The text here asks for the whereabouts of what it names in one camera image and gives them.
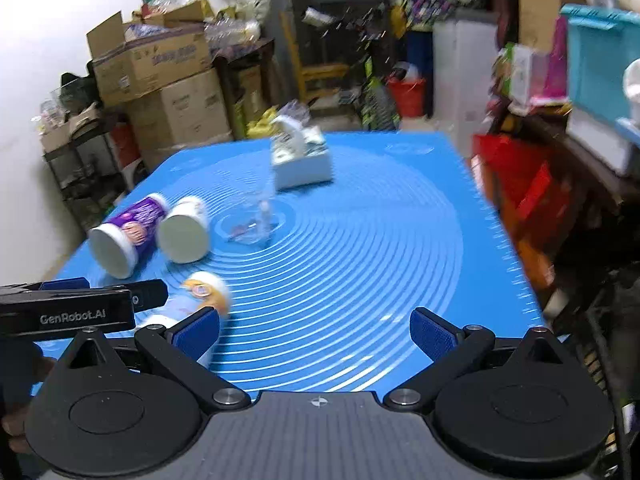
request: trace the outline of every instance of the concentric circle pattern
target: concentric circle pattern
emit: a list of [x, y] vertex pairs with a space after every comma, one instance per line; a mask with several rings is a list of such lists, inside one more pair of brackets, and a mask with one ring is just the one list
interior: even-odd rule
[[[270, 388], [367, 389], [382, 398], [401, 382], [387, 384], [390, 372], [402, 368], [405, 380], [430, 362], [409, 337], [411, 311], [428, 306], [442, 316], [456, 291], [458, 214], [432, 180], [399, 160], [412, 145], [331, 149], [331, 184], [276, 193], [269, 153], [260, 150], [176, 171], [157, 189], [172, 205], [191, 194], [204, 200], [212, 251], [187, 265], [156, 251], [133, 278], [161, 278], [174, 293], [196, 270], [224, 278], [232, 314], [209, 368], [254, 398]], [[271, 199], [270, 239], [230, 239], [230, 219], [256, 196]], [[113, 281], [93, 262], [87, 278], [92, 286]]]

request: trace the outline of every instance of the blue table mat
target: blue table mat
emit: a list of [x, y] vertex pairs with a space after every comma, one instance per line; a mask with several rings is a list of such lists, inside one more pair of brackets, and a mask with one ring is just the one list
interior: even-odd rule
[[[211, 252], [176, 265], [153, 251], [126, 281], [161, 278], [171, 294], [193, 272], [215, 272], [232, 313], [209, 368], [255, 398], [259, 390], [390, 389], [430, 364], [409, 336], [425, 306], [455, 325], [522, 336], [542, 324], [535, 296], [493, 207], [442, 134], [329, 134], [334, 181], [273, 190], [268, 140], [185, 150], [162, 164], [118, 210], [160, 192], [175, 205], [200, 196]], [[229, 241], [230, 212], [271, 196], [273, 233]], [[59, 278], [118, 283], [84, 243]], [[137, 322], [153, 311], [136, 314]], [[111, 336], [122, 336], [123, 333]], [[68, 340], [42, 343], [58, 357]]]

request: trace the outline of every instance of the red bucket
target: red bucket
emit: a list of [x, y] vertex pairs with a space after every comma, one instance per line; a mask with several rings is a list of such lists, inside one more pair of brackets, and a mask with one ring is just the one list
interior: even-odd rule
[[409, 83], [389, 79], [387, 88], [396, 101], [398, 113], [401, 117], [422, 117], [424, 115], [424, 87], [425, 79]]

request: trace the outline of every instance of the ribbed gray surface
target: ribbed gray surface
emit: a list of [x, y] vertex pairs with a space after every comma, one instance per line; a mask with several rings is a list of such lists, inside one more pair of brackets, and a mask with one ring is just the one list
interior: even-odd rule
[[[418, 415], [367, 392], [264, 392], [250, 409], [213, 416], [195, 446], [141, 480], [471, 480]], [[587, 480], [587, 475], [572, 477]], [[53, 473], [44, 480], [60, 480]]]

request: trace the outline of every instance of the yellow chair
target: yellow chair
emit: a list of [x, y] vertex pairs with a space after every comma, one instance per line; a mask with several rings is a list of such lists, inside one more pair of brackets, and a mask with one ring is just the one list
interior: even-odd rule
[[308, 103], [309, 101], [318, 97], [324, 97], [336, 93], [338, 91], [337, 88], [307, 90], [306, 84], [310, 81], [343, 78], [349, 70], [349, 65], [346, 65], [344, 63], [325, 63], [303, 66], [302, 62], [300, 61], [300, 50], [295, 38], [293, 37], [293, 33], [289, 25], [289, 16], [286, 12], [280, 13], [280, 21], [282, 22], [284, 37], [286, 38], [287, 44], [289, 46], [289, 53], [291, 54], [293, 69], [296, 73], [300, 101], [303, 103]]

